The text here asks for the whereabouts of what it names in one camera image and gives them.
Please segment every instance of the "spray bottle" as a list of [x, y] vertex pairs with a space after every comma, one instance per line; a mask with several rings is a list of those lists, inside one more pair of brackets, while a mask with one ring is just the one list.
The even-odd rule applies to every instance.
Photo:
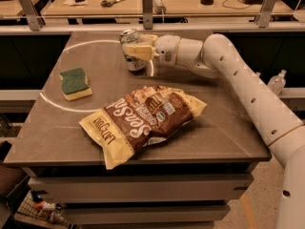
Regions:
[[273, 76], [267, 84], [267, 86], [276, 95], [279, 95], [282, 92], [283, 88], [285, 87], [286, 84], [285, 74], [286, 71], [282, 70], [278, 75]]

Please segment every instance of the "green and yellow sponge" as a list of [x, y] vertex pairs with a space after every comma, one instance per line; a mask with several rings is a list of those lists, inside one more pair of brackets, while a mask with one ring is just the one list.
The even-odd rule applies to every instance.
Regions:
[[87, 75], [82, 68], [61, 72], [59, 76], [62, 80], [62, 93], [68, 101], [92, 95], [92, 90], [88, 86]]

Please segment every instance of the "silver can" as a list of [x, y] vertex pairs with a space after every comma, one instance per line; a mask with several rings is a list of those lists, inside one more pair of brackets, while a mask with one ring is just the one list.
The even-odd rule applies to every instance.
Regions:
[[[123, 49], [124, 44], [136, 44], [139, 42], [139, 33], [136, 29], [129, 29], [120, 33], [120, 43]], [[127, 69], [131, 72], [136, 72], [144, 69], [147, 62], [145, 60], [129, 56], [124, 53]]]

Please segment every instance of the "black cord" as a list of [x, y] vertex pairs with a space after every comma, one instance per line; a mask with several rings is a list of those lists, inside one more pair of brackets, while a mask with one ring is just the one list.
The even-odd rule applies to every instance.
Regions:
[[231, 7], [231, 6], [227, 6], [227, 5], [225, 5], [225, 3], [226, 2], [228, 2], [228, 1], [230, 1], [230, 0], [225, 0], [225, 1], [223, 1], [222, 2], [222, 7], [224, 7], [224, 8], [228, 8], [228, 9], [234, 9], [234, 10], [245, 10], [245, 9], [247, 9], [248, 7], [250, 7], [251, 5], [248, 5], [248, 6], [246, 6], [246, 7], [242, 7], [242, 8], [238, 8], [238, 7]]

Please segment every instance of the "brown chip bag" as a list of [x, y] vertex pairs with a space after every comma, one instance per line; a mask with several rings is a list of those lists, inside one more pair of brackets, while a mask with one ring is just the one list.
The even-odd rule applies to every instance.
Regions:
[[166, 140], [199, 116], [206, 104], [163, 86], [135, 90], [79, 123], [104, 152], [106, 168], [126, 162], [141, 147]]

